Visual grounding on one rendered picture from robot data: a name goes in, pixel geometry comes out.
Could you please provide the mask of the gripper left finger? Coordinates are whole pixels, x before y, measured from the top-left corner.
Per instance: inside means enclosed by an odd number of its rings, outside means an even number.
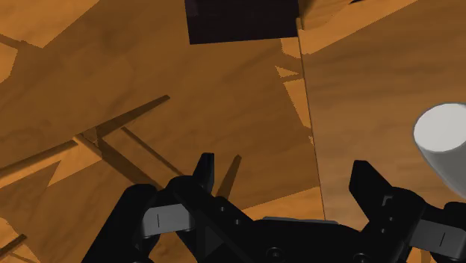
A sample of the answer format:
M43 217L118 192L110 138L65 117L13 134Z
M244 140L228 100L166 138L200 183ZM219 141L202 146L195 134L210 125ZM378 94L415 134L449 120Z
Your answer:
M197 263L255 263L252 220L223 197L213 197L214 154L203 153L192 175L127 188L81 263L155 263L160 236L174 232Z

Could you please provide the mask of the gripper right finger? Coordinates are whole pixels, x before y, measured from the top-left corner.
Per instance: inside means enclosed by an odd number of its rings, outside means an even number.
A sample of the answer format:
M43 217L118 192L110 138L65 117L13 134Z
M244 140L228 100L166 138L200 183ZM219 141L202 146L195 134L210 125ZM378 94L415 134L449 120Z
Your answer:
M436 263L466 263L466 202L437 208L414 191L392 186L368 161L353 162L349 183L368 219L355 263L406 263L413 248L427 251Z

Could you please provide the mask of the white cylinder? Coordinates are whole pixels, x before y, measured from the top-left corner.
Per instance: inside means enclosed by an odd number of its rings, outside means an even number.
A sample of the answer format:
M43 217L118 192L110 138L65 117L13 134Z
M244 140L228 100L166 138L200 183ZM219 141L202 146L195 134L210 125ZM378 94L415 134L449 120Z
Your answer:
M436 105L419 116L414 142L443 183L466 199L466 103Z

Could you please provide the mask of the wooden table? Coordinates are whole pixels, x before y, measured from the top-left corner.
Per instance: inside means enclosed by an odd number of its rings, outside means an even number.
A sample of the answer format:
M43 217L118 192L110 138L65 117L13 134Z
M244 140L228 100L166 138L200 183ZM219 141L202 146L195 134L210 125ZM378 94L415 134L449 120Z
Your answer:
M466 202L426 163L413 138L428 109L466 103L466 0L363 0L325 31L376 13L380 20L303 58L324 214L357 230L368 219L349 191L356 160L437 208Z

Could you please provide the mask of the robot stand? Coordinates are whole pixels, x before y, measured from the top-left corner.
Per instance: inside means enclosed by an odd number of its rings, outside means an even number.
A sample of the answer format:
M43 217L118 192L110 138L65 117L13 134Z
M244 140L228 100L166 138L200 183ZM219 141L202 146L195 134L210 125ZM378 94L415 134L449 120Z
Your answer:
M184 0L190 44L295 37L298 0Z

